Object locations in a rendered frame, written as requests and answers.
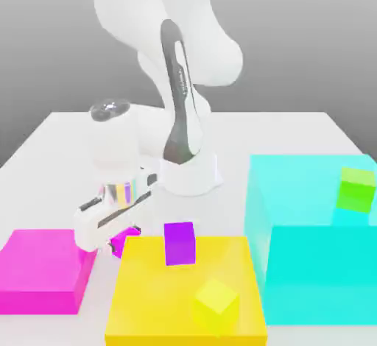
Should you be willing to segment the large magenta box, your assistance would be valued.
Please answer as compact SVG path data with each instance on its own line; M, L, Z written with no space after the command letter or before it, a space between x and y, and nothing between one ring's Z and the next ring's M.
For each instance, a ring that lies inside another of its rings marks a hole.
M14 230L0 250L0 314L77 314L95 259L73 230Z

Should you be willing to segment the small purple cube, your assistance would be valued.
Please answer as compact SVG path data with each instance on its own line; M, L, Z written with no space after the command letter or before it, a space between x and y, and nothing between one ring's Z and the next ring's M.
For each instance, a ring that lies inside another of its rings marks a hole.
M194 264L196 262L196 238L193 223L166 223L163 228L166 265Z

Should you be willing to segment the large cyan box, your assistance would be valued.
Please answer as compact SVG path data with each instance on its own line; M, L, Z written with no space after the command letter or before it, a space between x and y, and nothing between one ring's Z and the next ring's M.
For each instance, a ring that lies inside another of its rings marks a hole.
M369 155L252 155L244 234L268 325L377 325L377 192L337 207L344 167Z

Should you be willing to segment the large yellow box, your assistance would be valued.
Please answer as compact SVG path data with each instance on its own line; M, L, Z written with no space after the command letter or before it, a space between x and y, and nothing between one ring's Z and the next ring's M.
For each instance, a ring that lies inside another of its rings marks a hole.
M195 264L167 266L160 236L126 240L105 329L106 346L267 346L267 327L244 236L199 236ZM240 295L235 332L216 336L193 316L208 279Z

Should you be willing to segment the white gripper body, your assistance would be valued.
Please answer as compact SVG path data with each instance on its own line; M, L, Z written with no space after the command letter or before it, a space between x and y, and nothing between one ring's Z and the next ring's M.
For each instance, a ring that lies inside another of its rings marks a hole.
M133 225L138 227L141 217L135 209L141 207L152 195L142 194L130 207L119 208L97 196L78 207L74 215L74 240L76 245L87 252L102 249L108 241L124 234Z

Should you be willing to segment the small green cube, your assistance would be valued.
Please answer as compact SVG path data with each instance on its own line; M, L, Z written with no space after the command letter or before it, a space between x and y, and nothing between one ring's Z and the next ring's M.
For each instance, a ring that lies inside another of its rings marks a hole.
M374 171L342 167L337 208L369 213L376 192Z

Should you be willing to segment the small yellow cube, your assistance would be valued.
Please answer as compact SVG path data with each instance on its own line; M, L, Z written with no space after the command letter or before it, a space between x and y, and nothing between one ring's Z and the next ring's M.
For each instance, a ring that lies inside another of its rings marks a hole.
M193 316L205 331L225 336L235 332L239 321L240 295L220 280L208 279L193 301Z

